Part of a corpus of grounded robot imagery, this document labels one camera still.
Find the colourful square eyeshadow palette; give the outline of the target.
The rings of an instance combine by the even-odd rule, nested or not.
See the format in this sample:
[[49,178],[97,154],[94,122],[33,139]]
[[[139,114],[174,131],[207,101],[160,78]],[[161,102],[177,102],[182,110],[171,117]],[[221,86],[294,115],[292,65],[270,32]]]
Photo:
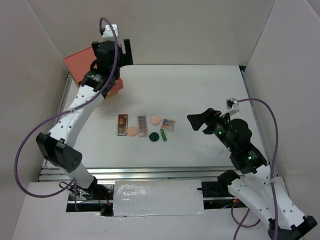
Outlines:
[[176,121],[173,119],[163,118],[161,123],[161,129],[173,132],[175,129]]

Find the green tube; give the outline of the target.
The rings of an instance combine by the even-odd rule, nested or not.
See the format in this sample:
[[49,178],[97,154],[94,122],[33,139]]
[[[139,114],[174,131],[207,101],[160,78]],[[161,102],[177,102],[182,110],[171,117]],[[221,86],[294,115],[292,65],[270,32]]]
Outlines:
[[165,134],[165,132],[164,132],[164,130],[162,128],[160,129],[160,133],[161,133],[163,141],[166,142],[167,141],[167,137],[166,137],[166,134]]

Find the orange drawer box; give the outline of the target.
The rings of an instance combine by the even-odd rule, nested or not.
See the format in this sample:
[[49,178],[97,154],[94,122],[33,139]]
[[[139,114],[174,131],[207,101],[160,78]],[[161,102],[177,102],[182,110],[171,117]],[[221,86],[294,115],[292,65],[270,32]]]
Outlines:
[[118,47],[115,47],[114,64],[111,71],[91,70],[91,63],[96,59],[93,49],[87,48],[63,59],[72,77],[80,86],[92,87],[95,92],[101,92],[104,98],[112,96],[123,88],[120,71],[116,70]]

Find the mauve eyeshadow palette clear case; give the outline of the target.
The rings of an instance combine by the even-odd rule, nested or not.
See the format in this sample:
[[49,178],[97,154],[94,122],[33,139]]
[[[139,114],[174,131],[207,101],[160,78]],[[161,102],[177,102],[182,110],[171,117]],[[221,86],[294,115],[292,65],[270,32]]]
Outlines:
[[148,137],[148,122],[146,115],[138,115],[137,116],[137,128],[138,128],[138,136],[139,137]]

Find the brown eyeshadow palette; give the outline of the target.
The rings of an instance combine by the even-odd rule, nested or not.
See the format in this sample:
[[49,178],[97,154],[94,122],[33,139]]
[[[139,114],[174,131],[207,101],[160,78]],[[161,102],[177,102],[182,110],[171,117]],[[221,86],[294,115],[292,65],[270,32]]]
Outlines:
[[128,114],[119,114],[117,120],[117,136],[126,136],[128,128]]

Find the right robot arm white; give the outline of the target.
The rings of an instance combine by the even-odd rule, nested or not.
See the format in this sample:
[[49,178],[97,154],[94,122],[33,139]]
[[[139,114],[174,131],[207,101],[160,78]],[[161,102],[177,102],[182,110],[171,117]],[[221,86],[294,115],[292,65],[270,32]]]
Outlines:
[[200,114],[187,116],[192,129],[215,135],[230,152],[236,170],[227,170],[218,177],[218,192],[233,195],[245,204],[265,225],[272,240],[299,240],[318,223],[304,214],[289,198],[281,182],[271,178],[271,165],[251,143],[252,132],[246,121],[208,108]]

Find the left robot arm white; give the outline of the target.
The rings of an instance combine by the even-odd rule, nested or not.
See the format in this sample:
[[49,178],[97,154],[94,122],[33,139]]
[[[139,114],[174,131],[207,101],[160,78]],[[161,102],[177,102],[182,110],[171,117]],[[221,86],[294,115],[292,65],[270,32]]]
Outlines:
[[133,64],[130,40],[124,39],[123,43],[123,47],[115,46],[112,40],[91,44],[95,60],[84,74],[68,113],[48,133],[40,132],[36,137],[44,159],[75,180],[73,191],[88,200],[108,191],[88,172],[82,164],[82,153],[74,146],[92,112],[116,85],[120,68]]

